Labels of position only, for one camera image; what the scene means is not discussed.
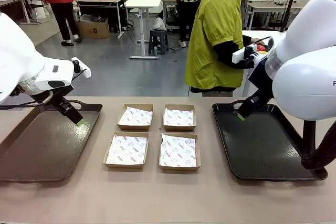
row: cardboard box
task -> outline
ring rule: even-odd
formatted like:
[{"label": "cardboard box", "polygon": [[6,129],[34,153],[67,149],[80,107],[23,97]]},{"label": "cardboard box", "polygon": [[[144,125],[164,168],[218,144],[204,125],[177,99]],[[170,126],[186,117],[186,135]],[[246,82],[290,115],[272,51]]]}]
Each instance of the cardboard box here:
[{"label": "cardboard box", "polygon": [[161,144],[163,139],[161,137],[160,144],[160,154],[159,154],[159,166],[163,170],[198,170],[201,166],[201,149],[199,147],[198,137],[194,134],[179,134],[179,133],[163,133],[167,136],[175,136],[175,137],[185,137],[195,139],[195,154],[196,154],[196,166],[195,167],[178,167],[178,166],[165,166],[161,164]]},{"label": "cardboard box", "polygon": [[81,38],[108,38],[110,28],[108,19],[104,23],[78,22],[77,27]]},{"label": "cardboard box", "polygon": [[[190,126],[178,126],[178,125],[165,125],[164,118],[165,118],[165,112],[166,109],[168,110],[181,110],[181,111],[193,111],[193,124]],[[168,104],[164,108],[163,112],[163,127],[167,131],[194,131],[196,128],[196,111],[195,111],[195,106],[194,105],[182,105],[182,104]]]},{"label": "cardboard box", "polygon": [[[113,142],[113,138],[114,136],[123,136],[123,137],[146,137],[147,138],[147,142],[146,142],[146,148],[145,148],[145,152],[144,152],[144,159],[143,159],[143,164],[134,164],[134,165],[129,165],[129,164],[109,164],[107,163],[107,159],[108,159],[108,154],[109,154],[109,150],[110,147],[112,145]],[[105,157],[103,160],[103,163],[108,167],[108,168],[142,168],[145,164],[146,161],[146,156],[147,156],[147,150],[148,150],[148,143],[149,143],[149,133],[147,132],[115,132],[113,134],[112,140],[110,141],[110,144],[106,150],[105,153]]]},{"label": "cardboard box", "polygon": [[[151,120],[150,120],[150,125],[137,126],[137,125],[123,125],[123,124],[119,124],[120,119],[121,119],[122,115],[124,115],[124,112],[126,111],[127,107],[131,107],[131,108],[135,108],[135,109],[138,109],[138,110],[145,110],[145,111],[152,112],[152,117],[151,117]],[[124,106],[122,107],[122,110],[120,112],[120,115],[118,116],[117,125],[118,125],[118,127],[121,130],[147,131],[147,130],[149,130],[149,127],[152,124],[152,119],[153,119],[153,105],[152,104],[124,104]]]}]

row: black tray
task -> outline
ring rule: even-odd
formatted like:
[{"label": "black tray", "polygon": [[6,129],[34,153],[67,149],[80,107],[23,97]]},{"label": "black tray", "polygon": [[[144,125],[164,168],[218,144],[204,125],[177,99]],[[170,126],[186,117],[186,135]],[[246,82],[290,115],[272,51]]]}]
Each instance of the black tray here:
[{"label": "black tray", "polygon": [[325,169],[308,170],[301,165],[302,137],[277,106],[262,106],[243,122],[234,108],[242,102],[213,105],[230,169],[235,176],[272,181],[327,178]]},{"label": "black tray", "polygon": [[69,177],[102,109],[76,100],[83,124],[75,126],[55,107],[34,108],[0,144],[0,181],[58,181]]}]

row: chair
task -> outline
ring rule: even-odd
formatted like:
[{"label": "chair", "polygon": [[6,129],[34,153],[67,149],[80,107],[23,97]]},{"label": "chair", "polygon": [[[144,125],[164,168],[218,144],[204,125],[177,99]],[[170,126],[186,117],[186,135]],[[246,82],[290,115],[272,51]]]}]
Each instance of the chair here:
[{"label": "chair", "polygon": [[154,47],[156,47],[157,45],[160,45],[158,47],[158,51],[161,52],[161,55],[164,55],[166,51],[169,50],[167,31],[151,30],[149,37],[148,52],[150,54],[152,53],[152,50],[154,50]]},{"label": "chair", "polygon": [[32,11],[32,12],[35,12],[35,16],[36,16],[36,21],[39,22],[39,23],[45,23],[45,22],[48,22],[48,21],[51,21],[52,20],[52,17],[50,15],[50,13],[48,12],[49,16],[50,16],[50,19],[48,20],[45,20],[45,21],[41,21],[38,19],[37,17],[37,12],[36,12],[36,8],[39,8],[39,7],[44,7],[43,4],[33,4],[33,1],[42,1],[42,0],[30,0],[30,3],[27,3],[26,5],[28,6],[28,8]]}]

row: black stool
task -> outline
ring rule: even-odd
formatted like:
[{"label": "black stool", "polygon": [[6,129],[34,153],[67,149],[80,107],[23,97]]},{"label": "black stool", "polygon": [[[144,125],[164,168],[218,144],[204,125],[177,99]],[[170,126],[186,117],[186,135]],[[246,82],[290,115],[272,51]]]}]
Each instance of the black stool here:
[{"label": "black stool", "polygon": [[161,52],[161,55],[164,55],[166,51],[169,50],[167,31],[151,30],[149,36],[148,53],[151,54],[152,50],[154,50],[154,47],[158,48],[158,50]]}]

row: gray floor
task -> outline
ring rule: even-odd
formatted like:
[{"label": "gray floor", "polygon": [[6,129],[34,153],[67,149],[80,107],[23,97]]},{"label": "gray floor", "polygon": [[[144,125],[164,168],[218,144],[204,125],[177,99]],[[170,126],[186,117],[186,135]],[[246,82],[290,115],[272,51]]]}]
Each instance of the gray floor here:
[{"label": "gray floor", "polygon": [[[140,36],[139,21],[134,15],[134,30],[129,35]],[[45,57],[71,59],[78,57],[92,71],[92,78],[79,77],[73,82],[71,95],[85,96],[187,96],[184,84],[187,48],[170,50],[159,60],[130,60],[141,55],[127,33],[117,40],[116,34],[107,39],[83,39],[74,47],[62,47],[60,33],[42,42],[36,49]],[[178,35],[169,36],[170,46],[176,46]]]}]

